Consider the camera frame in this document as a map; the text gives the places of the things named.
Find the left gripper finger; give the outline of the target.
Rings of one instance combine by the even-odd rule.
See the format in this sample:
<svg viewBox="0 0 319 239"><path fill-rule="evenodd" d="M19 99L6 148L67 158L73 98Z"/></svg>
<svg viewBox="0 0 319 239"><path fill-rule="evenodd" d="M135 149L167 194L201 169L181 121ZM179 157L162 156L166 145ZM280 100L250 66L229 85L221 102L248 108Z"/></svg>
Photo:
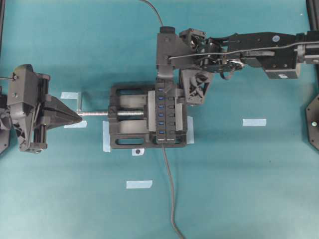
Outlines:
<svg viewBox="0 0 319 239"><path fill-rule="evenodd" d="M82 121L82 118L77 114L67 115L61 112L49 110L44 110L43 113L43 124L47 127L47 129L71 125Z"/></svg>
<svg viewBox="0 0 319 239"><path fill-rule="evenodd" d="M44 109L49 110L49 111L53 111L56 113L61 113L65 116L78 117L76 112L74 112L73 110L68 108L58 98L56 98L50 94L45 95Z"/></svg>

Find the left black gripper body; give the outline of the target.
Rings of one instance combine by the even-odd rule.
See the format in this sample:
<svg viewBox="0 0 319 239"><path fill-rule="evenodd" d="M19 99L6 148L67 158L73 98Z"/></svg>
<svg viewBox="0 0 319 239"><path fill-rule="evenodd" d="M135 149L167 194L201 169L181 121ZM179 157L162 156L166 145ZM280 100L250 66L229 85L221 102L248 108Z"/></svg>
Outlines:
<svg viewBox="0 0 319 239"><path fill-rule="evenodd" d="M41 132L41 127L36 125L37 118L40 113L40 108L44 103L45 95L48 94L48 84L50 76L47 74L34 72L36 83L36 106L28 115L14 119L10 114L13 128L17 135L19 149L21 152L39 153L46 149L44 133Z"/></svg>

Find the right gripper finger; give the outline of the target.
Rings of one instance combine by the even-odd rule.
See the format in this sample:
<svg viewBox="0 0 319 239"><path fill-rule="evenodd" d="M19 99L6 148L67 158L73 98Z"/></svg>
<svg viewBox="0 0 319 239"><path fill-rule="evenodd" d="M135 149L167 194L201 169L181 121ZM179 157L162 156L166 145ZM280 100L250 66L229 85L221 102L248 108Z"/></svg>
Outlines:
<svg viewBox="0 0 319 239"><path fill-rule="evenodd" d="M172 65L157 65L158 79L173 79L174 67Z"/></svg>
<svg viewBox="0 0 319 239"><path fill-rule="evenodd" d="M184 104L185 103L184 89L176 88L175 101L177 104Z"/></svg>

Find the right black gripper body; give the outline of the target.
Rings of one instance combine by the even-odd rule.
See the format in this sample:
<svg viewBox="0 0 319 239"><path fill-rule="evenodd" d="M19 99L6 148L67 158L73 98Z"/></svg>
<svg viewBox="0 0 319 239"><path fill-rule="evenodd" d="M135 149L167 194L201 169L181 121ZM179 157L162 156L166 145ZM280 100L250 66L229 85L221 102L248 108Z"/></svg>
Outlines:
<svg viewBox="0 0 319 239"><path fill-rule="evenodd" d="M227 59L223 55L230 36L208 37L204 31L189 28L180 32L179 37L191 48L195 65L201 69L218 73L224 80L229 80L235 71L242 69L240 59Z"/></svg>

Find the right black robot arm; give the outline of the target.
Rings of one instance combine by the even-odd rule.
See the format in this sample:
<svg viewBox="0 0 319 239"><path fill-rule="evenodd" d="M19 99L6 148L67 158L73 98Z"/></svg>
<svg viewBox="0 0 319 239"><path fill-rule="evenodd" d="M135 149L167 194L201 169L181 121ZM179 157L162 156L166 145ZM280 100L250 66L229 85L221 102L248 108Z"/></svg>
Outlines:
<svg viewBox="0 0 319 239"><path fill-rule="evenodd" d="M262 68L270 79L296 79L301 64L318 62L316 30L209 37L193 28L176 34L164 26L157 39L156 103L203 104L215 74L228 80L245 66Z"/></svg>

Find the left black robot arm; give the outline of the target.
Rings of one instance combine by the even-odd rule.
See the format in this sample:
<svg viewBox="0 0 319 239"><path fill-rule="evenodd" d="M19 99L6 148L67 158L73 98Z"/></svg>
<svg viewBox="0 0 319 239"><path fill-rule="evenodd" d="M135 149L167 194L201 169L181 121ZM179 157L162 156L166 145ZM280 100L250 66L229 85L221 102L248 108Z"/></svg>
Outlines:
<svg viewBox="0 0 319 239"><path fill-rule="evenodd" d="M17 66L7 78L8 93L0 96L0 150L16 132L22 152L40 153L47 149L46 135L52 128L72 125L82 118L58 98L49 94L50 76L34 72L33 66Z"/></svg>

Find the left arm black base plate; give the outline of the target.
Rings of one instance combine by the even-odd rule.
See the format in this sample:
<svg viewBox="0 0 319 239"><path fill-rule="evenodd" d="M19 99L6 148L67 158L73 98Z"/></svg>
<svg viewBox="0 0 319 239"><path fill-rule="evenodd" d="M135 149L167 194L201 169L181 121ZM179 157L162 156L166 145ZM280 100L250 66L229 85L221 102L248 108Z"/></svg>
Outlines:
<svg viewBox="0 0 319 239"><path fill-rule="evenodd" d="M0 154L8 147L10 142L10 130L0 130Z"/></svg>

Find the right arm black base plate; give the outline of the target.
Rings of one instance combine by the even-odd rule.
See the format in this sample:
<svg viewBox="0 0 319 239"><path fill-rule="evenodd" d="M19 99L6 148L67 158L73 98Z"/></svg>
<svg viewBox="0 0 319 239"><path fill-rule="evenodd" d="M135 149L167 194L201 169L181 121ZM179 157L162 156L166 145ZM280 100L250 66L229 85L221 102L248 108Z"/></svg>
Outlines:
<svg viewBox="0 0 319 239"><path fill-rule="evenodd" d="M319 149L319 96L306 107L306 121L308 128L309 143L316 149Z"/></svg>

